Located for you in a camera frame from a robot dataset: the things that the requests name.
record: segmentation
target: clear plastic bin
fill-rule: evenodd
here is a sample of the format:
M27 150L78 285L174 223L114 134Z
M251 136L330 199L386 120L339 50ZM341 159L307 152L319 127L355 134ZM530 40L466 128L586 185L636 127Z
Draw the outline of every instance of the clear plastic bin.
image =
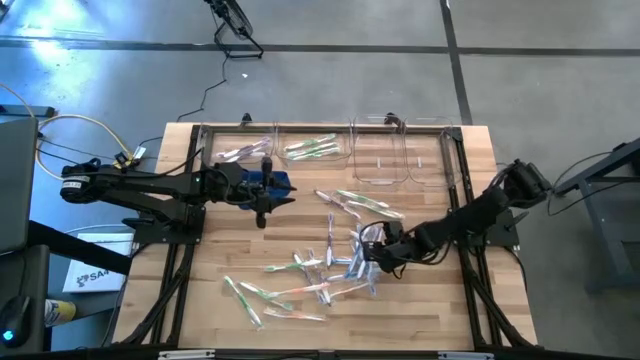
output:
M211 145L207 165L237 162L245 168L256 169L260 167L263 157L273 155L276 144L274 124L246 124L243 127L202 125L197 146L206 153L209 151L207 145Z
M339 170L349 164L353 142L351 120L336 126L336 131L304 131L300 127L276 125L276 156L284 167L305 170Z
M385 124L386 120L393 119L389 115L364 115L354 122L355 176L369 185L362 190L394 191L409 176L404 143L406 126Z
M449 117L417 118L407 125L405 135L407 166L411 180L425 187L448 188L462 179L455 141L451 134L453 120ZM433 136L420 134L419 127L436 129ZM451 172L445 171L449 163Z

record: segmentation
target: black bracket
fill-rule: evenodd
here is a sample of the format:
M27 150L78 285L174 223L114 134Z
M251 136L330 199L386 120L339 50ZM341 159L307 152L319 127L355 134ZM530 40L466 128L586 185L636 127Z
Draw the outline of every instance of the black bracket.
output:
M485 236L475 236L469 239L469 246L514 247L520 245L516 224L527 214L528 212L523 212L514 217L513 212L507 209L496 217L496 224L487 230Z
M133 241L140 244L195 245L201 240L206 208L195 205L189 207L190 226L180 229L172 229L149 214L140 214L140 218L124 219L122 222L136 230Z
M398 134L404 133L407 129L407 124L405 124L404 121L400 120L400 118L392 112L387 113L387 116L384 118L384 124L385 125L395 124L398 127L396 129L396 132Z
M244 115L242 115L242 120L240 120L240 128L244 128L245 125L250 124L253 122L253 119L251 118L251 115L249 113L244 113Z

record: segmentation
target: black stand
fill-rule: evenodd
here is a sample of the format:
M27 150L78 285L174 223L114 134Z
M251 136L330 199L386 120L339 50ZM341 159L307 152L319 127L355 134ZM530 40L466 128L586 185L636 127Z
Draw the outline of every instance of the black stand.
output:
M555 194L563 196L580 190L589 212L596 237L602 245L603 257L610 269L604 279L592 281L586 290L597 293L611 288L640 288L640 273L633 266L633 245L637 244L640 202L636 172L640 159L640 138L618 146L611 154L571 179L558 185ZM610 176L615 170L630 165L635 176ZM627 189L591 196L607 187L622 185Z
M95 267L128 275L131 258L96 244L79 240L48 226L29 220L27 246L47 245L52 253Z
M223 22L222 25L218 27L218 30L216 30L216 33L213 36L213 41L216 43L216 45L218 45L220 50L224 52L224 55L227 58L229 59L262 59L262 54L264 54L264 49L255 40L253 40L251 35L247 34L246 31L241 33L241 35L246 37L247 40L251 41L251 43L253 43L253 45L255 45L260 52L258 54L231 55L231 49L229 48L229 46L223 43L221 39L222 35L224 34L225 26L227 26L227 23Z
M50 118L55 115L56 109L51 106L30 106L35 117ZM3 105L0 104L0 116L31 116L27 109L22 105Z

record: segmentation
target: black metal frame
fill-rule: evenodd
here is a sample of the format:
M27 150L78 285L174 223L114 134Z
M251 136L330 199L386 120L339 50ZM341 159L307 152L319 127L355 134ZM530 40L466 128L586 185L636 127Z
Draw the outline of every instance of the black metal frame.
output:
M129 274L131 258L128 256L120 255L93 243L78 240L71 235L32 220L29 220L27 234L27 247L46 245L52 253L66 258L82 261L119 274Z
M203 159L210 159L213 151L213 139L216 133L263 133L264 126L210 126L202 125L204 128L204 151L202 152ZM322 126L322 127L306 127L306 126L288 126L287 131L301 132L309 134L337 132L344 133L350 131L350 126ZM411 134L424 134L424 135L442 135L441 128L409 128ZM190 156L195 152L195 145L198 141L201 126L194 125L191 132L191 142L189 144ZM469 166L467 164L466 152L464 149L464 142L462 137L462 128L459 126L451 127L446 130L447 134L455 141L456 155L460 164L460 172L462 174L462 187L465 194L465 200L471 201L473 196L473 189L471 186L471 176ZM366 128L360 130L360 133L388 133L388 129L384 127L380 128ZM448 193L451 201L452 209L460 207L460 201L458 199L458 186L455 181L452 181L453 177L449 176L453 173L452 161L450 158L450 152L448 146L443 147L441 142L441 152L443 155L443 163L445 164L445 176L448 177ZM575 354L567 352L549 351L543 348L536 347L525 340L513 327L504 313L500 310L500 307L493 300L491 292L490 278L488 273L487 260L485 257L486 244L475 245L476 243L472 239L461 239L457 243L458 253L460 257L460 265L462 269L463 285L465 289L465 297L467 302L467 312L469 314L469 323L471 328L471 336L473 340L474 349L470 353L458 353L458 352L438 352L438 351L369 351L369 350L334 350L334 351L301 351L301 350L263 350L263 349L217 349L215 354L217 356L264 356L274 355L278 357L287 356L301 356L306 354L308 356L317 356L319 360L324 359L346 359L346 358L450 358L454 359L456 354L469 354L471 356L478 355L482 358L491 358L495 355L498 359L612 359L611 357L600 357L595 355ZM478 272L476 272L469 258L471 248L475 249L476 258L478 261ZM192 251L186 251L185 256L193 257ZM165 274L163 276L163 283L168 279L167 275L171 274L171 264L175 263L175 255L173 260L169 254L167 256L168 262L165 267ZM184 303L186 297L186 287L188 283L188 276L184 282L184 291L178 295L176 301L176 313L174 314L174 321L172 323L171 335L169 340L171 345L177 346L180 326L182 323L182 312L184 311ZM483 300L485 307L487 308L487 314L489 319L489 329L491 335L491 343L487 343L484 340L482 330L480 327L480 319L478 315L477 303L475 293L478 293L479 297ZM158 322L156 326L161 326L162 322ZM507 339L511 342L512 347L505 347L502 345L501 330L504 332Z
M204 151L202 152L202 157L203 159L210 159L211 158L211 153L213 151L213 137L214 134L216 133L263 133L264 132L264 126L252 126L252 125L247 125L247 126L239 126L239 127L232 127L232 126L215 126L215 125L203 125L206 129L205 134L206 134L206 138L205 138L205 144L204 144ZM318 134L318 133L328 133L328 132L332 132L332 133L346 133L350 131L350 127L352 125L327 125L327 126L318 126L318 127L309 127L309 126L287 126L287 132L296 132L296 133L309 133L309 134ZM194 125L194 130L192 130L192 139L193 139L193 135L196 132L195 129L198 129L197 131L200 132L200 126L198 125ZM379 133L384 133L387 134L389 131L388 128L385 127L367 127L367 128L363 128L363 129L359 129L358 133L359 134L363 134L363 133L369 133L369 134L379 134ZM466 153L464 150L464 143L463 143L463 137L462 137L462 128L461 127L451 127L451 128L447 128L446 130L444 130L446 132L445 135L448 136L448 138L450 138L452 141L455 142L455 148L456 148L456 152L457 152L457 157L458 157L458 161L460 163L460 171L462 174L462 186L464 189L464 193L465 193L465 199L467 202L473 200L473 190L471 187L471 177L470 177L470 173L469 173L469 166L467 164L467 159L466 159ZM407 132L411 133L411 134L421 134L421 135L431 135L431 136L438 136L439 137L439 144L440 144L440 148L441 148L441 153L443 156L443 164L445 167L445 177L447 178L447 183L448 183L448 193L449 193L449 200L451 203L451 208L452 209L457 209L458 207L460 207L460 201L458 199L458 188L456 185L456 182L453 180L453 161L451 159L451 153L449 151L449 146L447 144L447 141L445 139L443 135L443 129L442 128L430 128L430 127L419 127L419 128L407 128ZM469 313L469 319L470 319L470 326L471 326L471 333L472 333L472 337L473 337L473 343L474 346L476 348L478 348L479 346L483 346L486 345L486 341L483 339L482 337L482 332L481 332L481 328L480 328L480 318L478 315L478 309L477 309L477 304L475 301L475 295L474 295L474 288L473 288L473 279L470 276L470 270L473 271L472 268L468 269L465 267L466 264L470 264L469 259L468 259L468 252L469 252L469 247L459 243L458 244L458 250L459 250L459 254L460 254L460 263L461 266L463 267L463 271L462 271L462 276L463 276L463 283L464 283L464 287L465 287L465 296L467 298L467 310ZM476 247L476 257L477 257L477 261L478 261L478 269L479 269L479 273L478 273L478 278L482 284L482 286L485 287L487 294L492 297L492 291L491 291L491 281L489 278L489 271L488 271L488 266L487 266L487 260L484 254L484 245L481 246L477 246ZM491 343L494 345L501 345L502 344L502 338L500 336L500 331L498 329L498 325L496 322L496 319L494 318L494 316L491 313L491 309L489 305L487 306L487 313L489 314L489 327L491 330Z
M634 271L629 256L625 250L625 242L633 242L633 239L623 238L618 231L607 231L609 222L613 219L606 219L605 212L595 205L596 199L591 197L596 191L604 186L615 185L615 183L640 182L640 176L607 176L613 171L625 165L637 166L640 159L640 138L618 146L606 158L598 161L571 179L559 184L555 189L555 194L563 196L572 190L580 190L587 207L594 232L602 245L603 252L609 271L611 272L604 279L591 281L586 285L586 290L597 293L610 288L640 288L640 274Z
M298 131L303 133L326 133L326 132L345 132L350 131L349 126L324 126L324 127L288 127L288 131ZM196 151L196 144L201 130L200 125L194 125L191 131L189 149L187 152L187 158L190 158ZM202 154L203 159L208 159L211 156L213 149L213 139L215 133L252 133L263 132L264 129L256 126L242 126L242 127L227 127L227 126L204 126L206 129L206 138L204 152ZM441 135L441 128L410 128L412 134L424 134L424 135ZM464 150L464 143L462 138L462 128L451 127L448 128L447 134L455 141L456 155L460 164L460 171L462 174L462 186L465 194L465 200L467 202L473 199L473 189L471 187L471 178L469 167L467 164L466 153ZM360 131L360 133L381 133L388 132L388 129L384 128L366 128ZM452 174L453 167L450 158L449 148L442 149L443 162L445 164L445 173ZM193 159L185 166L185 171L193 170ZM451 208L456 209L460 207L460 201L458 199L458 187L455 181L449 181L448 186L449 198L451 201ZM490 279L488 274L488 267L486 263L486 257L484 254L485 244L475 246L471 239L458 239L457 247L460 257L460 264L462 268L463 285L465 290L465 297L467 301L467 311L469 314L469 322L471 328L471 336L473 340L474 349L470 352L446 352L446 351L370 351L370 350L334 350L334 351L321 351L321 350L264 350L264 349L216 349L215 355L217 356L264 356L264 355L276 355L278 357L296 356L296 357L309 357L314 356L318 360L330 360L330 359L360 359L360 358L495 358L496 359L612 359L612 357L600 357L595 355L584 355L565 353L557 351L548 351L539 347L535 347L522 338L517 330L509 323L506 316L500 310L499 306L493 301L490 287ZM149 314L139 326L140 328L146 328L147 330L153 326L150 344L142 345L142 341L147 332L140 332L138 329L129 336L123 343L113 344L108 348L101 349L86 349L86 350L74 350L65 352L47 353L45 356L48 359L53 358L86 358L91 356L94 359L156 359L159 351L172 351L178 350L178 341L180 337L180 329L182 326L182 319L184 314L184 306L186 302L186 292L188 289L189 274L191 271L191 264L195 252L195 245L185 245L185 252L182 258L179 269L175 275L173 269L175 266L175 257L177 255L178 245L169 245L169 251L167 253L167 260L165 263L165 269L162 278L162 286L160 291L160 297L158 301L153 305ZM478 261L478 270L476 273L471 265L469 253L471 247L475 248L476 257ZM78 254L71 254L74 258L78 258ZM105 268L112 268L114 271L124 271L124 267L117 267L118 270L113 268L113 265L105 264ZM164 323L164 311L166 304L171 298L173 292L178 290L175 312L173 316L172 326L170 334L166 342L161 342L162 337L162 325ZM489 315L489 326L491 331L491 344L488 344L483 337L480 320L478 316L478 309L475 299L475 292L478 293L480 298L487 307L487 313ZM501 343L502 330L505 336L509 339L513 347L504 347ZM42 354L32 354L21 356L21 359L41 359Z
M53 117L56 109L51 106L30 106L35 117ZM31 116L23 105L0 104L0 116Z

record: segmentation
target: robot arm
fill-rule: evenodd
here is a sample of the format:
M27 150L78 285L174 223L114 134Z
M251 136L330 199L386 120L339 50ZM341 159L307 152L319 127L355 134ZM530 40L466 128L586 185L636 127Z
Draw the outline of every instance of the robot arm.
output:
M550 189L551 184L535 165L515 160L498 173L482 195L443 219L423 222L408 231L398 221L385 222L386 239L365 244L365 258L378 262L385 272L407 262L420 263L447 242L482 236L509 207L527 209L544 201Z
M65 166L62 178L60 195L70 203L104 201L151 215L153 221L168 227L188 227L207 201L222 201L255 211L258 227L264 228L264 214L293 202L295 199L286 196L296 190L285 172L272 172L269 158L263 159L262 172L248 171L237 163L222 163L178 175L123 172L92 159ZM274 190L279 190L277 196L272 195ZM162 200L147 194L171 198Z

